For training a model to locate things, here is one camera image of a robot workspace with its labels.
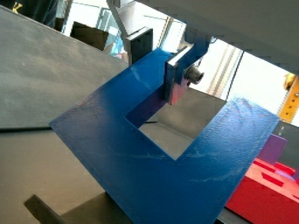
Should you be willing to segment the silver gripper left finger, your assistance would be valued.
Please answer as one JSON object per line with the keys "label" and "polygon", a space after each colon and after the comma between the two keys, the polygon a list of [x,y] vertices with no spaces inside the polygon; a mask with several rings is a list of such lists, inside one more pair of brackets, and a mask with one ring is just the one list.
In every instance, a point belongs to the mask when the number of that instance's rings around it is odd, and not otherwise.
{"label": "silver gripper left finger", "polygon": [[121,32],[128,64],[135,64],[153,47],[153,29],[145,26],[143,5],[136,0],[107,0]]}

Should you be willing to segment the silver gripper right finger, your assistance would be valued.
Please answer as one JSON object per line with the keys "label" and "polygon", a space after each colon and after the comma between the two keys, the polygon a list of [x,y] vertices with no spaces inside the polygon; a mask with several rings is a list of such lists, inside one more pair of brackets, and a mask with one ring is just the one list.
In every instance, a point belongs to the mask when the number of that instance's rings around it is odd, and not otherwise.
{"label": "silver gripper right finger", "polygon": [[197,84],[201,80],[203,73],[195,63],[208,51],[211,35],[187,27],[183,40],[181,50],[164,63],[163,95],[171,105],[181,98],[188,85]]}

